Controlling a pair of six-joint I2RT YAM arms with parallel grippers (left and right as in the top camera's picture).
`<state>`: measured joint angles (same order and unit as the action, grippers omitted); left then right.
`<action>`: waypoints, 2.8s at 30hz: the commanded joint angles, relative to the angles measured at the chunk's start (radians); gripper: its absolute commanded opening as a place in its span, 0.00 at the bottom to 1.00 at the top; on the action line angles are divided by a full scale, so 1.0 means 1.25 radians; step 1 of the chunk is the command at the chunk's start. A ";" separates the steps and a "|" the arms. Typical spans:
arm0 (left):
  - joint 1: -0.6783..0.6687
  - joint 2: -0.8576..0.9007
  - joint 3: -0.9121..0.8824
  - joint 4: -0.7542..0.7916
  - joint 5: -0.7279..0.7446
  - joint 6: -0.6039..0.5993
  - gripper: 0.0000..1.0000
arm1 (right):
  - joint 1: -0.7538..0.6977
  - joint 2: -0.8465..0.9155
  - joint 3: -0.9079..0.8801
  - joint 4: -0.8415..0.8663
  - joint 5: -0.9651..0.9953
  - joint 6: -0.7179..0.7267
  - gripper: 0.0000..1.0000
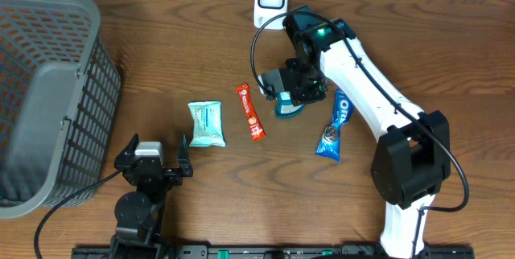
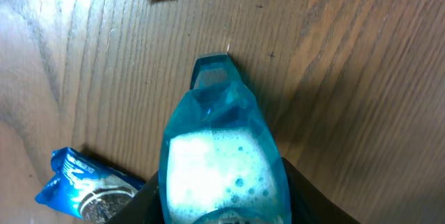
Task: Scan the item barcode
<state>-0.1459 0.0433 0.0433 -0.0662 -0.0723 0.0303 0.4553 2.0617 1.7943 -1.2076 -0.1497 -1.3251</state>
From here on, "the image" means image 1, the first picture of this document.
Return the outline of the blue Oreo cookie pack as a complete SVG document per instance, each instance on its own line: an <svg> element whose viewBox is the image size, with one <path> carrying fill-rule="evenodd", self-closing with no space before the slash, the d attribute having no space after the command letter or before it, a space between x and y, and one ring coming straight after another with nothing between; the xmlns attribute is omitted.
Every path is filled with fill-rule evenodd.
<svg viewBox="0 0 515 259"><path fill-rule="evenodd" d="M315 154L340 161L341 128L347 125L354 110L354 104L342 89L335 92L332 122L323 130Z"/></svg>

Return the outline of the mint green wipes pack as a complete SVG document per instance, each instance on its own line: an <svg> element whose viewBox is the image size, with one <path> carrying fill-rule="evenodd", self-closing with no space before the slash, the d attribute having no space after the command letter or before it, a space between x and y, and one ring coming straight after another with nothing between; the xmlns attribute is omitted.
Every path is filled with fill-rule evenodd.
<svg viewBox="0 0 515 259"><path fill-rule="evenodd" d="M193 139L190 147L225 147L222 129L221 102L190 102L188 108L194 121Z"/></svg>

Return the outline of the teal mouthwash bottle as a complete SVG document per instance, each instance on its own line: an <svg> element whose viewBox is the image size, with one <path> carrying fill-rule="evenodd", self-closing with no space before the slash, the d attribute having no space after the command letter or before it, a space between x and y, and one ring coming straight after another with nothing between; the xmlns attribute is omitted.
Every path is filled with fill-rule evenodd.
<svg viewBox="0 0 515 259"><path fill-rule="evenodd" d="M293 105L289 92L281 92L277 96L277 106L274 109L276 118L286 119L299 115L305 105Z"/></svg>

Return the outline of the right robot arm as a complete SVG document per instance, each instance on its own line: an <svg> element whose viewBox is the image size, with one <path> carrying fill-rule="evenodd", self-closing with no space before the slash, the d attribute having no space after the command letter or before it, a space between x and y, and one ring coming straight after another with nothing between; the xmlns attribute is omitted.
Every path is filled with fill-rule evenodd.
<svg viewBox="0 0 515 259"><path fill-rule="evenodd" d="M401 94L344 20L306 6L280 17L296 51L282 71L282 89L296 105L323 100L327 80L343 91L377 142L371 176L386 201L381 248L388 257L416 258L424 249L425 216L451 173L447 119Z"/></svg>

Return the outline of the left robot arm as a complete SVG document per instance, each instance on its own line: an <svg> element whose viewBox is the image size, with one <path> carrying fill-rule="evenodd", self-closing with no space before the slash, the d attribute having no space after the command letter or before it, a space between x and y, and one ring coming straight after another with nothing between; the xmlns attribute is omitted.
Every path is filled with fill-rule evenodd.
<svg viewBox="0 0 515 259"><path fill-rule="evenodd" d="M136 190L124 194L115 205L117 226L111 239L110 258L173 256L173 248L161 236L161 227L167 193L193 176L185 135L179 140L177 162L176 168L164 167L162 144L141 142L137 134L115 158L115 168Z"/></svg>

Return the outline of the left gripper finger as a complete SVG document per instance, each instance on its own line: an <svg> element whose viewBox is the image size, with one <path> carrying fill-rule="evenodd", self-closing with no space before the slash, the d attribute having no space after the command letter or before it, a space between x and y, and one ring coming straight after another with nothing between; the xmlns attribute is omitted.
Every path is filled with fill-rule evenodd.
<svg viewBox="0 0 515 259"><path fill-rule="evenodd" d="M189 158L189 154L187 152L187 139L185 134L182 135L179 142L179 153L177 156L177 160L179 163L180 170L190 171L192 169L192 164Z"/></svg>
<svg viewBox="0 0 515 259"><path fill-rule="evenodd" d="M137 149L138 144L139 144L139 136L138 136L138 134L134 134L134 136L130 139L130 142L124 148L123 154L125 156L132 156L132 155L134 155L135 151Z"/></svg>

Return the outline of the red coffee stick sachet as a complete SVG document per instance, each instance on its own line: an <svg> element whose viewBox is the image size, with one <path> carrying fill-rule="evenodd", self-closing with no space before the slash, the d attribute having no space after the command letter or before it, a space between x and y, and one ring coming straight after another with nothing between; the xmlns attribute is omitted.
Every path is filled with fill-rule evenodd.
<svg viewBox="0 0 515 259"><path fill-rule="evenodd" d="M237 87L237 94L240 97L242 107L245 112L246 120L249 124L250 133L254 141L263 139L266 134L262 127L262 124L257 116L257 113L253 107L253 103L250 96L249 85L242 84Z"/></svg>

